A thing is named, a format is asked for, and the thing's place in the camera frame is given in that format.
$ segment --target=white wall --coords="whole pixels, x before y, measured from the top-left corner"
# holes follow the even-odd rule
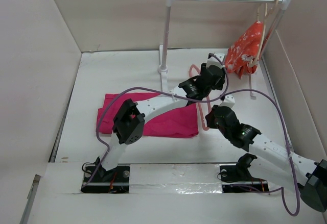
[[[81,51],[156,48],[165,0],[55,0]],[[256,4],[175,2],[169,47],[229,47],[254,22]]]
[[[298,153],[327,150],[327,0],[293,0],[265,57]]]
[[[81,53],[53,0],[0,0],[0,219],[43,175]]]

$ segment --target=white tabletop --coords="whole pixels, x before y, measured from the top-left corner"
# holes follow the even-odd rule
[[[200,66],[209,52],[225,51],[169,50],[170,88],[188,79],[191,64]],[[102,107],[104,95],[135,86],[159,89],[158,64],[158,51],[83,54],[56,162],[48,164],[40,181],[29,223],[324,223],[321,213],[304,203],[298,217],[289,216],[280,193],[221,194],[216,164],[189,164],[192,170],[184,169],[187,164],[173,165],[236,162],[245,152],[233,147],[218,130],[200,129],[199,135],[192,139],[143,137],[128,146],[120,160],[120,163],[136,164],[131,165],[129,194],[81,193],[81,164],[93,162],[105,149],[95,136],[97,109]],[[235,74],[229,76],[230,91],[249,88],[248,76],[242,80]],[[256,81],[260,91],[271,94],[260,67]],[[213,91],[211,97],[219,93]],[[252,99],[245,92],[236,94],[235,99],[233,109],[241,122],[284,144],[277,112],[265,97],[258,95]],[[191,190],[176,191],[176,184],[187,187],[185,181],[190,181]],[[144,187],[160,184],[163,190]],[[201,191],[194,191],[204,185]],[[294,194],[287,192],[287,203],[295,210]]]
[[[191,64],[200,67],[208,53],[225,49],[175,49],[168,51],[169,88],[189,78]],[[135,86],[160,89],[158,51],[84,53],[78,70],[71,103],[60,140],[56,162],[94,162],[103,154],[105,146],[95,135],[98,108],[103,106],[106,93],[120,93]],[[229,91],[249,88],[249,78],[241,80],[229,75]],[[258,68],[257,88],[268,94]],[[211,98],[221,91],[212,91]],[[284,138],[277,112],[265,97],[250,97],[249,92],[235,94],[233,107],[240,122],[250,124],[281,145]],[[218,130],[203,131],[191,139],[143,137],[127,147],[120,163],[203,163],[235,162],[244,151],[233,147]],[[105,140],[110,136],[102,135]]]

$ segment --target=red cloth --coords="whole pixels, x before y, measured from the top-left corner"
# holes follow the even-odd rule
[[[227,72],[235,72],[241,76],[244,72],[254,73],[257,65],[249,67],[260,47],[263,23],[255,22],[229,49],[225,59]]]
[[[111,134],[113,127],[113,118],[118,112],[122,103],[127,99],[134,102],[142,101],[157,96],[157,93],[127,93],[122,95],[108,110],[99,132]],[[103,108],[98,109],[97,124],[102,115],[102,111],[117,96],[117,94],[106,94]],[[199,134],[198,114],[195,104],[183,108],[176,108],[160,116],[157,116],[147,122],[144,126],[144,136],[173,137],[173,138],[191,138]]]

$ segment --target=clear plastic tape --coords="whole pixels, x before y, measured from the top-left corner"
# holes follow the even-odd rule
[[[222,193],[218,164],[131,165],[129,192],[149,194]]]

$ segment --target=pink towel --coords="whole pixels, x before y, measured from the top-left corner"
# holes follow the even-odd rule
[[[99,132],[111,134],[113,117],[116,115],[122,103],[127,99],[134,102],[142,101],[157,96],[157,93],[127,93],[122,95],[108,110]],[[103,108],[98,109],[97,123],[100,120],[102,111],[117,96],[117,94],[106,94]],[[144,126],[144,136],[191,138],[199,134],[198,117],[195,104],[183,108],[176,108],[147,122]]]

